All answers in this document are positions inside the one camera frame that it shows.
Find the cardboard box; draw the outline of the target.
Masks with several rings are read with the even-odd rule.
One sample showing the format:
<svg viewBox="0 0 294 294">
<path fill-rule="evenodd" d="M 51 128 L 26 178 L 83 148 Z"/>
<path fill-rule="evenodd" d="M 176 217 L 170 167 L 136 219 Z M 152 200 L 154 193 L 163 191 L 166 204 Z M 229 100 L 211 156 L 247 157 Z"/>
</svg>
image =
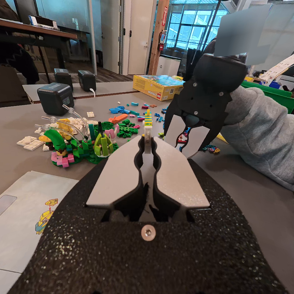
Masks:
<svg viewBox="0 0 294 294">
<path fill-rule="evenodd" d="M 42 63 L 42 58 L 41 58 L 38 46 L 32 46 L 32 45 L 21 45 L 21 46 L 31 56 L 38 72 L 45 73 L 45 69 Z M 42 51 L 43 59 L 44 59 L 48 73 L 53 73 L 54 68 L 60 68 L 58 58 L 57 58 L 57 52 L 55 49 L 48 48 L 48 47 L 40 47 L 40 49 Z"/>
</svg>

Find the yellow toy brick box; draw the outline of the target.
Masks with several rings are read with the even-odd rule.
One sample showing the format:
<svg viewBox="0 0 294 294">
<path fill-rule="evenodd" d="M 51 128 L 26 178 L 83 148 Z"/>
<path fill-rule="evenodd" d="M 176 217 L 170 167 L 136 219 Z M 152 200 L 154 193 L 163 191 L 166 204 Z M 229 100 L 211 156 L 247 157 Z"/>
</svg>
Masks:
<svg viewBox="0 0 294 294">
<path fill-rule="evenodd" d="M 183 89 L 184 81 L 168 75 L 134 75 L 133 89 L 159 101 L 171 100 Z"/>
</svg>

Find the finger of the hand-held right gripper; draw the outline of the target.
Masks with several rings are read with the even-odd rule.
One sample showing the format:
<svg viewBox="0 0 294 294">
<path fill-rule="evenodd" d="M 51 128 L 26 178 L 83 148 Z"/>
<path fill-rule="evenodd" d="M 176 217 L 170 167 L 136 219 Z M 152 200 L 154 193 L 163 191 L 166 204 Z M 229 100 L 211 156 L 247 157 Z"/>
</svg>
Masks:
<svg viewBox="0 0 294 294">
<path fill-rule="evenodd" d="M 188 159 L 193 157 L 200 149 L 210 129 L 200 126 L 191 128 L 188 134 L 187 143 L 182 146 L 181 153 Z"/>
<path fill-rule="evenodd" d="M 165 126 L 164 126 L 164 141 L 173 147 L 178 144 L 178 137 L 184 132 L 186 125 L 182 117 L 173 115 L 170 124 L 168 126 L 168 117 L 165 115 Z"/>
</svg>

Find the green toy brick plant model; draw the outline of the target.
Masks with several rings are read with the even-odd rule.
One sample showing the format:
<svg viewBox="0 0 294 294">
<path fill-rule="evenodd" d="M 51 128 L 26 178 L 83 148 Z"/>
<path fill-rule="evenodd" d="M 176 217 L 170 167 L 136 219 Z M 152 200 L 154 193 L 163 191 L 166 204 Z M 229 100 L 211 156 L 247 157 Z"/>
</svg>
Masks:
<svg viewBox="0 0 294 294">
<path fill-rule="evenodd" d="M 73 108 L 66 105 L 63 107 L 77 116 L 76 123 L 79 123 L 79 127 L 72 124 L 70 119 L 57 119 L 55 116 L 42 116 L 42 119 L 50 123 L 35 125 L 44 130 L 39 141 L 45 143 L 52 152 L 51 161 L 54 165 L 67 168 L 83 159 L 98 164 L 118 149 L 114 140 L 116 133 L 112 127 L 104 129 L 100 121 L 93 125 Z"/>
</svg>

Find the grey desk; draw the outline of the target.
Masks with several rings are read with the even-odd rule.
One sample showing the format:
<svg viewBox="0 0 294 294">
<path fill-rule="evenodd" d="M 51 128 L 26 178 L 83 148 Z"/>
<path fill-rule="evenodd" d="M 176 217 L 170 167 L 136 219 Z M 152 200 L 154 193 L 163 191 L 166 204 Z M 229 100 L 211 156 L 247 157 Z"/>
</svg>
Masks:
<svg viewBox="0 0 294 294">
<path fill-rule="evenodd" d="M 78 180 L 9 293 L 293 293 L 293 192 L 231 145 L 188 161 L 209 209 L 193 221 L 100 222 L 86 201 L 105 163 L 55 166 L 17 145 L 46 123 L 41 104 L 1 108 L 1 194 L 29 171 Z"/>
</svg>

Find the red fire extinguisher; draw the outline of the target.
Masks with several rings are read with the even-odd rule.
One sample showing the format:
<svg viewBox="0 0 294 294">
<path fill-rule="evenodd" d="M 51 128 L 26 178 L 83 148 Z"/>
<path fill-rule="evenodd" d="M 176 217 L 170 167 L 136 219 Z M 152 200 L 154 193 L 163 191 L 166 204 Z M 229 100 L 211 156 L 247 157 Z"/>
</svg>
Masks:
<svg viewBox="0 0 294 294">
<path fill-rule="evenodd" d="M 166 30 L 162 30 L 159 34 L 159 40 L 158 40 L 158 50 L 163 51 L 164 49 L 164 43 L 166 38 Z"/>
</svg>

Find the black cube device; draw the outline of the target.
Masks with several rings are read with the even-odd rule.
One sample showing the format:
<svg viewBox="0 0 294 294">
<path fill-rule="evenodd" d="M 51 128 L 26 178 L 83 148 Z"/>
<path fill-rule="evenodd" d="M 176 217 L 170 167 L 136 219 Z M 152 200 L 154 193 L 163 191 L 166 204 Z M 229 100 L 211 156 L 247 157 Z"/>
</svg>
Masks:
<svg viewBox="0 0 294 294">
<path fill-rule="evenodd" d="M 85 92 L 96 91 L 96 79 L 95 75 L 87 70 L 79 70 L 78 71 L 78 78 L 80 87 Z"/>
<path fill-rule="evenodd" d="M 73 91 L 72 78 L 67 69 L 64 68 L 54 68 L 54 77 L 56 83 L 62 83 L 69 85 Z"/>
</svg>

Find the striped toy brick fish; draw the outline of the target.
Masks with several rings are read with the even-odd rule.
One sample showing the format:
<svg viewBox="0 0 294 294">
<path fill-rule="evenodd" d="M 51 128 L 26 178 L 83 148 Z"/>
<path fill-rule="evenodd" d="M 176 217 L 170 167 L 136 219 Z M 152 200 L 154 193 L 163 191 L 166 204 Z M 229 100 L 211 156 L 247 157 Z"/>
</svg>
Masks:
<svg viewBox="0 0 294 294">
<path fill-rule="evenodd" d="M 152 127 L 152 113 L 150 112 L 150 109 L 147 109 L 144 120 L 144 145 L 146 154 L 151 154 Z"/>
</svg>

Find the wooden post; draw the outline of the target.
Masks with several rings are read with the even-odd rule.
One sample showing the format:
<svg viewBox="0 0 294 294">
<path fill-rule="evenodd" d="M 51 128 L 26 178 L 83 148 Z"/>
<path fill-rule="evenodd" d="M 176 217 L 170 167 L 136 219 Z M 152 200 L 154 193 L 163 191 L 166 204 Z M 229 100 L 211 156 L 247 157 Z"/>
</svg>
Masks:
<svg viewBox="0 0 294 294">
<path fill-rule="evenodd" d="M 158 50 L 159 34 L 162 30 L 165 30 L 165 27 L 162 26 L 162 18 L 164 7 L 168 7 L 169 2 L 169 0 L 159 0 L 158 2 L 148 75 L 156 75 L 157 72 L 160 57 L 160 51 Z"/>
</svg>

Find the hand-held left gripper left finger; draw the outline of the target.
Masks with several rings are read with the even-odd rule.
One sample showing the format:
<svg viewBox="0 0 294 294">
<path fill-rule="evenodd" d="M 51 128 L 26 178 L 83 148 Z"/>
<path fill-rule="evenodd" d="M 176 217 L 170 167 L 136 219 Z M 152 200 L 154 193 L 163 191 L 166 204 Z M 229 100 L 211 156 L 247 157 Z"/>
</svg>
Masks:
<svg viewBox="0 0 294 294">
<path fill-rule="evenodd" d="M 144 148 L 144 137 L 138 135 L 105 162 L 86 201 L 86 208 L 104 211 L 100 222 L 149 220 L 149 183 L 141 172 Z"/>
</svg>

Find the pile of small colourful bricks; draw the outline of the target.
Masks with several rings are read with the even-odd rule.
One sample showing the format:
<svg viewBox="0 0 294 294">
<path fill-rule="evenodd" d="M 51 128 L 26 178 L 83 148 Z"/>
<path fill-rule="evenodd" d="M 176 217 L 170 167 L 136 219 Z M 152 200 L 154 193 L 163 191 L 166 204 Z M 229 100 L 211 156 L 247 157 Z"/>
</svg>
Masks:
<svg viewBox="0 0 294 294">
<path fill-rule="evenodd" d="M 142 122 L 142 129 L 143 129 L 146 110 L 147 109 L 150 109 L 150 108 L 156 108 L 156 107 L 157 107 L 156 104 L 148 105 L 147 103 L 143 103 L 142 106 L 141 106 L 142 111 L 144 111 L 142 113 L 142 115 L 140 115 L 140 113 L 138 111 L 129 110 L 129 109 L 126 109 L 124 106 L 120 106 L 120 105 L 117 106 L 116 108 L 110 108 L 109 110 L 110 110 L 111 114 L 113 114 L 114 116 L 118 116 L 118 115 L 120 115 L 120 113 L 126 113 L 126 114 L 128 114 L 128 118 L 127 119 L 130 119 L 130 118 L 137 119 L 137 123 L 135 123 L 135 124 L 139 125 L 140 128 L 141 128 L 141 125 L 139 124 L 139 122 Z M 157 113 L 157 112 L 154 113 L 154 117 L 156 118 L 156 122 L 162 123 L 163 130 L 164 130 L 164 123 L 165 123 L 165 117 L 164 117 L 164 115 L 166 114 L 167 108 L 168 107 L 163 108 L 161 110 L 161 113 Z M 189 130 L 190 130 L 190 128 L 187 128 L 178 137 L 178 144 L 180 145 L 179 146 L 179 150 L 180 151 L 181 151 L 182 146 L 187 143 L 187 140 L 188 140 L 188 131 Z M 217 146 L 215 146 L 215 145 L 208 144 L 208 145 L 204 146 L 201 149 L 201 151 L 203 151 L 203 152 L 209 151 L 210 153 L 217 154 L 217 153 L 220 152 L 220 149 Z"/>
</svg>

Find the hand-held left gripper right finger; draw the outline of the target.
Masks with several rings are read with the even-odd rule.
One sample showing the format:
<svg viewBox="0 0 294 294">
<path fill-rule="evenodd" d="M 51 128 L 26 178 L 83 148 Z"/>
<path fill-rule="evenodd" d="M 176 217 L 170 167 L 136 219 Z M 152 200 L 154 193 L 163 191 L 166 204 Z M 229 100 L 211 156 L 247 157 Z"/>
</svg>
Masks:
<svg viewBox="0 0 294 294">
<path fill-rule="evenodd" d="M 153 202 L 171 222 L 189 221 L 188 212 L 209 209 L 210 203 L 188 161 L 177 149 L 152 138 Z"/>
</svg>

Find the pile of white bricks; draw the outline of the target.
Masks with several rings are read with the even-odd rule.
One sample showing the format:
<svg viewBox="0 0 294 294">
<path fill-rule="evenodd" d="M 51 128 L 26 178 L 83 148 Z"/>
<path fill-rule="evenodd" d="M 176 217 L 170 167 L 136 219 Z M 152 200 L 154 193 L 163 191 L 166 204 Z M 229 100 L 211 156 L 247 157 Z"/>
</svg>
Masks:
<svg viewBox="0 0 294 294">
<path fill-rule="evenodd" d="M 26 136 L 17 142 L 17 145 L 30 151 L 41 145 L 46 145 L 45 149 L 58 151 L 65 149 L 66 145 L 74 143 L 82 148 L 83 143 L 88 142 L 89 129 L 84 119 L 73 117 L 57 119 L 55 116 L 42 116 L 42 118 L 50 121 L 50 123 L 37 127 L 35 134 L 39 135 L 39 138 Z"/>
</svg>

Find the black cube with round displays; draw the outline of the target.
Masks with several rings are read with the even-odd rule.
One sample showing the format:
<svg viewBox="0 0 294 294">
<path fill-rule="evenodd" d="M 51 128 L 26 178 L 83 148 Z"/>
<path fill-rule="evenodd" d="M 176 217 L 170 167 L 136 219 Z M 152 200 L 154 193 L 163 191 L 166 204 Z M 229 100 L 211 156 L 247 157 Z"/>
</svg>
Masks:
<svg viewBox="0 0 294 294">
<path fill-rule="evenodd" d="M 37 89 L 44 112 L 51 116 L 63 116 L 67 110 L 62 107 L 74 107 L 72 89 L 67 84 L 51 83 Z"/>
</svg>

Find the wooden table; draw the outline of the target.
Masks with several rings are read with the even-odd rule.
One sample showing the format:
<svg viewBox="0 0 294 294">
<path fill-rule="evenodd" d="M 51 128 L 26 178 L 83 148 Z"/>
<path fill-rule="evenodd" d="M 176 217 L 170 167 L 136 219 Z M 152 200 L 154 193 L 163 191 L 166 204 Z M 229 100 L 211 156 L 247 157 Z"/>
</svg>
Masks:
<svg viewBox="0 0 294 294">
<path fill-rule="evenodd" d="M 6 19 L 0 20 L 0 28 L 2 31 L 6 32 L 3 34 L 1 33 L 1 42 L 38 46 L 48 83 L 50 83 L 50 79 L 41 47 L 55 48 L 59 68 L 65 69 L 64 59 L 61 52 L 62 43 L 70 39 L 78 39 L 76 34 L 71 34 L 49 28 L 42 28 L 39 26 L 32 26 Z M 7 32 L 28 34 L 29 37 L 8 35 Z"/>
</svg>

